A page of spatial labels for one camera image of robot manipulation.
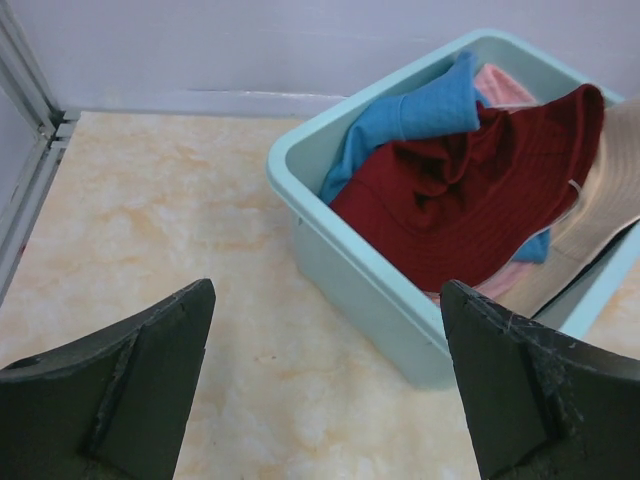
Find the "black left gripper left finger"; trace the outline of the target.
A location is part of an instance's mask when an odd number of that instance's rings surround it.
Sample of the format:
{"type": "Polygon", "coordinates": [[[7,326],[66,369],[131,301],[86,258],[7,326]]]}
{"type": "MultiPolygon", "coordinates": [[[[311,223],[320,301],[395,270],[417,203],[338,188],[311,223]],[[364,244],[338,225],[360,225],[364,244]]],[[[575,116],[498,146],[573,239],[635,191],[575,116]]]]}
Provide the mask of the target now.
{"type": "Polygon", "coordinates": [[[4,479],[170,479],[216,294],[199,279],[1,370],[4,479]]]}

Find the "pink bucket hat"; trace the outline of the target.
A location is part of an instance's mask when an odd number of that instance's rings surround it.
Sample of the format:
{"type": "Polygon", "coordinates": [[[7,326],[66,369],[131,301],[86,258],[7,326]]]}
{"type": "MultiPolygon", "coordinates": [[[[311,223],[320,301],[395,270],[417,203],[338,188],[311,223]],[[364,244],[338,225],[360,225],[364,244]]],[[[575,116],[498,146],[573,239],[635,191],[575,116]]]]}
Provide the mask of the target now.
{"type": "MultiPolygon", "coordinates": [[[[492,107],[516,111],[538,105],[524,86],[493,64],[485,64],[479,70],[474,85],[492,107]]],[[[505,294],[547,259],[550,239],[551,230],[546,227],[527,240],[498,273],[475,289],[491,299],[505,294]]]]}

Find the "dark red bucket hat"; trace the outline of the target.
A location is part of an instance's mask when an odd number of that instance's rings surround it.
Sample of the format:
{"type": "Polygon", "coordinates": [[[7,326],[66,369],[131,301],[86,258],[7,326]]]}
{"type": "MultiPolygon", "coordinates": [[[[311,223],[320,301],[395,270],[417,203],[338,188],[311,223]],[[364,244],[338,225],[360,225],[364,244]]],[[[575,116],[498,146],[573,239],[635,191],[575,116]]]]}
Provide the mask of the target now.
{"type": "Polygon", "coordinates": [[[420,290],[480,285],[576,204],[604,113],[591,84],[515,112],[480,108],[476,131],[378,148],[331,208],[420,290]]]}

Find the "light teal plastic bin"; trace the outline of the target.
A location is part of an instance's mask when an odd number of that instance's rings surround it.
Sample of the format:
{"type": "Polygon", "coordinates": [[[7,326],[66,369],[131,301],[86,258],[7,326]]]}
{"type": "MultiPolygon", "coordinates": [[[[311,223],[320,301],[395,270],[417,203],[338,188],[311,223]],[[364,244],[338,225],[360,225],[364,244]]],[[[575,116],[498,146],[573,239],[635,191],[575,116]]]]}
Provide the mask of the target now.
{"type": "MultiPolygon", "coordinates": [[[[493,64],[538,101],[596,86],[605,111],[625,99],[516,37],[476,30],[396,70],[282,136],[271,148],[267,177],[292,215],[299,270],[404,377],[419,388],[453,380],[436,293],[420,290],[319,198],[339,161],[350,126],[375,100],[409,93],[444,74],[463,51],[476,67],[493,64]]],[[[639,219],[620,231],[571,283],[532,317],[580,338],[590,329],[639,257],[639,219]]]]}

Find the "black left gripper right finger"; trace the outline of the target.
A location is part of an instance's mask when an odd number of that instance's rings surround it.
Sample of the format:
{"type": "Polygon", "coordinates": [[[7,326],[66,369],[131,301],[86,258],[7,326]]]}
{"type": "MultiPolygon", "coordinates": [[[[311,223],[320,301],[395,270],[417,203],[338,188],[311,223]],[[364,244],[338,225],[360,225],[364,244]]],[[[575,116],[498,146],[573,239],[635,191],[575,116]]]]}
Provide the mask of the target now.
{"type": "Polygon", "coordinates": [[[638,360],[459,281],[443,286],[441,312],[481,478],[638,478],[638,360]]]}

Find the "blue bucket hat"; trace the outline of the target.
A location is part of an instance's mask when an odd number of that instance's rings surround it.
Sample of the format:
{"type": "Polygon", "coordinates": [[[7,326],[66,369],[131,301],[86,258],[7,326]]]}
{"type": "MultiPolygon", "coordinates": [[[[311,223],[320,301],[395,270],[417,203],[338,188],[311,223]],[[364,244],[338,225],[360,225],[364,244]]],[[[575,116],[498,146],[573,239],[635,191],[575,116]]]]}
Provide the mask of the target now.
{"type": "Polygon", "coordinates": [[[444,74],[427,84],[371,103],[348,129],[341,157],[327,173],[319,198],[330,204],[374,151],[389,142],[477,130],[477,106],[492,107],[474,85],[481,68],[476,67],[474,53],[463,51],[444,74]]]}

